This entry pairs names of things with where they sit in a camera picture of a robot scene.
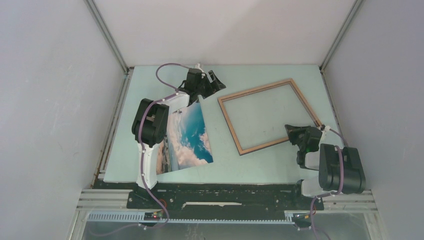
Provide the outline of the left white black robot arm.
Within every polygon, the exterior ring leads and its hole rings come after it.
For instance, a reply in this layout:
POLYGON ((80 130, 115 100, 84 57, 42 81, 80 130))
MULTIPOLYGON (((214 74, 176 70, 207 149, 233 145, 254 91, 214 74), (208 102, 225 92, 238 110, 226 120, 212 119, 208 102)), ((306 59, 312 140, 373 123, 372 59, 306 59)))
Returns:
POLYGON ((157 80, 172 88, 174 92, 158 100, 144 98, 135 114, 131 132, 134 135, 139 153, 139 173, 137 185, 143 190, 138 201, 145 208, 153 208, 158 202, 158 194, 151 189, 158 183, 156 164, 157 152, 167 134, 169 116, 194 103, 226 88, 213 70, 204 71, 199 64, 188 67, 179 63, 165 63, 156 69, 157 80), (186 78, 176 87, 159 77, 159 70, 165 66, 179 66, 187 69, 186 78))

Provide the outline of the wooden picture frame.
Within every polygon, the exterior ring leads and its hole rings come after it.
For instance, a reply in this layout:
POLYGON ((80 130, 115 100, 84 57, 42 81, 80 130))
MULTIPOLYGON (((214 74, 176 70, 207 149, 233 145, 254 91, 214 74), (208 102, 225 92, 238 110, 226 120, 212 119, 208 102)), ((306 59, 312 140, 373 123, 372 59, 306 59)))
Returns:
POLYGON ((322 125, 292 78, 221 96, 217 101, 241 156, 287 142, 286 125, 322 125))

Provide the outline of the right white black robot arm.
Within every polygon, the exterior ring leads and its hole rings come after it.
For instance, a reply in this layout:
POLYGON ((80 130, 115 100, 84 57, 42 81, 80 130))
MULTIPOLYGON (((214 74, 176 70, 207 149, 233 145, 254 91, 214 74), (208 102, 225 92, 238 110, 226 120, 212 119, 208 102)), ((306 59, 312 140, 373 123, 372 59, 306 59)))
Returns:
POLYGON ((339 194, 361 194, 366 190, 366 176, 359 151, 355 147, 340 147, 324 143, 327 133, 340 133, 326 125, 294 126, 286 124, 288 141, 298 147, 296 163, 317 176, 298 181, 299 189, 291 194, 291 204, 304 209, 311 198, 339 194))

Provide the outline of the landscape photo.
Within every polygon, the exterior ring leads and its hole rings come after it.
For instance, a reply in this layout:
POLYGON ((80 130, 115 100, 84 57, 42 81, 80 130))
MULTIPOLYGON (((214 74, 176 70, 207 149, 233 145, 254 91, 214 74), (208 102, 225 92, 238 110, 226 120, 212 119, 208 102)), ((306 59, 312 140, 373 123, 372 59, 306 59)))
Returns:
POLYGON ((213 156, 199 102, 168 116, 166 135, 158 147, 158 175, 212 163, 213 156))

